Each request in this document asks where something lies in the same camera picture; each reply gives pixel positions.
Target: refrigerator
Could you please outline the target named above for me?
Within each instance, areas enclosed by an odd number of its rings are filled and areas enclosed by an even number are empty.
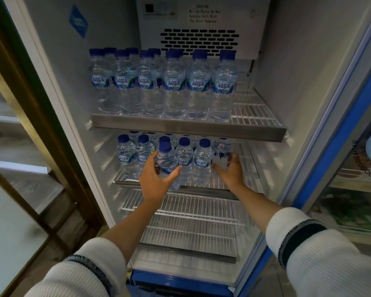
[[[227,137],[248,187],[307,212],[349,134],[371,117],[371,0],[3,2],[109,227],[142,200],[121,173],[120,134]],[[99,112],[88,71],[96,47],[182,47],[189,62],[207,49],[211,66],[220,49],[236,51],[230,122]],[[167,194],[129,267],[131,281],[149,288],[245,296],[271,256],[213,174],[207,186]]]

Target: person's left hand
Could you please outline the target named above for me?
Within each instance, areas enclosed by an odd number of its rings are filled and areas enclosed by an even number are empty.
[[[180,170],[183,167],[179,165],[172,173],[166,178],[160,178],[155,171],[155,158],[159,151],[154,151],[150,154],[146,160],[143,171],[139,176],[140,186],[142,188],[143,199],[145,202],[152,202],[156,206],[160,206],[163,202],[168,189],[172,185],[173,181],[179,177]]]

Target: ventilation grille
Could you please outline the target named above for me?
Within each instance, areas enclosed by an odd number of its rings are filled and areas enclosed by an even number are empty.
[[[192,55],[195,49],[208,51],[208,56],[219,56],[220,50],[236,52],[239,34],[235,30],[164,29],[161,33],[161,50],[185,49],[183,55]]]
[[[155,292],[162,296],[173,296],[173,297],[223,297],[221,295],[203,293],[192,290],[178,289],[167,285],[152,284],[150,282],[142,282],[139,280],[131,280],[130,285],[138,285],[140,289],[147,292]]]

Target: sleeve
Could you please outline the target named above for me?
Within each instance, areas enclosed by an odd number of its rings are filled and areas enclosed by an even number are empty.
[[[371,296],[371,257],[302,211],[279,210],[266,239],[298,296]]]
[[[121,294],[125,259],[108,239],[93,238],[52,267],[25,297],[111,297]]]

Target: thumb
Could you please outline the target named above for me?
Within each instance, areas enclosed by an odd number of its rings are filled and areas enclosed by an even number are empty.
[[[220,177],[222,177],[222,175],[225,173],[225,171],[218,164],[213,163],[212,168],[213,168],[213,170],[215,170],[217,172],[217,174]]]
[[[182,168],[183,168],[182,165],[178,165],[178,166],[176,167],[176,169],[174,169],[173,172],[169,174],[168,177],[166,177],[166,178],[163,179],[163,182],[166,183],[166,184],[168,184],[169,186],[171,186],[172,183],[173,183],[173,181],[174,181],[177,177],[179,177],[179,175],[180,175],[180,170],[181,170]]]

